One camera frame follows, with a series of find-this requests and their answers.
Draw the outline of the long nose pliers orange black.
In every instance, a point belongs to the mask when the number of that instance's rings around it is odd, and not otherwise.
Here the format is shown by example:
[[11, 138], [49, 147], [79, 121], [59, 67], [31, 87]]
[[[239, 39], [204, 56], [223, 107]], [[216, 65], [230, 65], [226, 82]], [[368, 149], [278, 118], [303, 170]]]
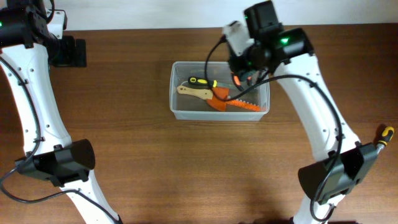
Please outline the long nose pliers orange black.
[[238, 72], [232, 72], [232, 81], [235, 85], [235, 87], [239, 91], [244, 91], [250, 86], [253, 86], [259, 77], [259, 71], [255, 70], [250, 70], [250, 71], [245, 71], [241, 70]]

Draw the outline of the orange screwdriver bit holder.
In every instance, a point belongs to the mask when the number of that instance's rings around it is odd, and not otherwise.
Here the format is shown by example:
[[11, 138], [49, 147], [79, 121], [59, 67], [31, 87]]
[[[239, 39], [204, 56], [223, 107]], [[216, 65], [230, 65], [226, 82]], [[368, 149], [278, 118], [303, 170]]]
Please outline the orange screwdriver bit holder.
[[227, 101], [226, 104], [236, 106], [239, 108], [244, 108], [245, 110], [255, 111], [255, 112], [260, 112], [260, 110], [261, 110], [261, 108], [258, 105], [248, 103], [247, 101], [243, 101], [243, 100], [230, 100], [230, 101]]

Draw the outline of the file black yellow handle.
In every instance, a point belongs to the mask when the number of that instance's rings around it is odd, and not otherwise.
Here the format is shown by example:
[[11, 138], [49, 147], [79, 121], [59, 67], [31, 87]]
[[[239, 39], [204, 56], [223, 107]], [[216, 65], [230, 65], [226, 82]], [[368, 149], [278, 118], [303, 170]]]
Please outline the file black yellow handle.
[[229, 89], [235, 89], [236, 87], [231, 84], [227, 83], [221, 83], [218, 82], [217, 80], [205, 80], [204, 78], [199, 78], [199, 77], [189, 77], [188, 78], [188, 83], [194, 86], [208, 86], [210, 85], [213, 88], [220, 87], [220, 88], [229, 88]]

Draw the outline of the orange scraper wooden handle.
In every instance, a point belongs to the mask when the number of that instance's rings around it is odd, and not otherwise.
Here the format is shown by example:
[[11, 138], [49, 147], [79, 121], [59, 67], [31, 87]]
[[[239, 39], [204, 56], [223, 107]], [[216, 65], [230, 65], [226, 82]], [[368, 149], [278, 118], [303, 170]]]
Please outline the orange scraper wooden handle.
[[177, 87], [177, 92], [183, 95], [191, 95], [202, 100], [205, 100], [212, 108], [218, 111], [226, 111], [226, 103], [217, 99], [211, 90], [207, 89], [194, 89], [183, 85]]

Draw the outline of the clear plastic container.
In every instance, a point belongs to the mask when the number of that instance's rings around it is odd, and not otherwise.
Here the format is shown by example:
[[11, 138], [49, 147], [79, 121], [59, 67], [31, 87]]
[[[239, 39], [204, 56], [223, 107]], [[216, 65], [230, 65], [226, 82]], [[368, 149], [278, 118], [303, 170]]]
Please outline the clear plastic container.
[[225, 111], [212, 108], [206, 100], [199, 97], [180, 94], [179, 86], [195, 88], [188, 83], [190, 77], [203, 78], [204, 62], [175, 62], [170, 76], [169, 101], [170, 110], [177, 119], [204, 121], [259, 121], [270, 109], [270, 86], [263, 84], [239, 99], [245, 103], [255, 104], [260, 111], [246, 110], [227, 105]]

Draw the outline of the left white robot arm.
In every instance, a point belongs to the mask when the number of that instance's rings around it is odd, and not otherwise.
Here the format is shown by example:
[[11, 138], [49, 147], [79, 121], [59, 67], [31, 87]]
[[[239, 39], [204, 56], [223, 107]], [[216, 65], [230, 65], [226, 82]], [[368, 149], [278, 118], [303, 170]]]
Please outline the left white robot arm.
[[72, 200], [87, 223], [121, 223], [95, 176], [87, 139], [72, 141], [58, 111], [51, 67], [84, 68], [86, 42], [64, 35], [67, 15], [43, 1], [1, 6], [1, 69], [11, 87], [24, 138], [13, 172], [50, 182]]

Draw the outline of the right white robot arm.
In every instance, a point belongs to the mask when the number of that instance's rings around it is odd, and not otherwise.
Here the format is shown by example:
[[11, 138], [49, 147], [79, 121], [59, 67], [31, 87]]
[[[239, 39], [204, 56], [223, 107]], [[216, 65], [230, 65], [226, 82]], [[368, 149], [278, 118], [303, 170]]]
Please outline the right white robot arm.
[[293, 224], [327, 223], [336, 206], [375, 163], [378, 152], [346, 124], [323, 80], [318, 59], [301, 28], [285, 30], [271, 1], [244, 11], [244, 22], [223, 29], [233, 83], [249, 89], [277, 81], [307, 133], [315, 162], [298, 170], [304, 198]]

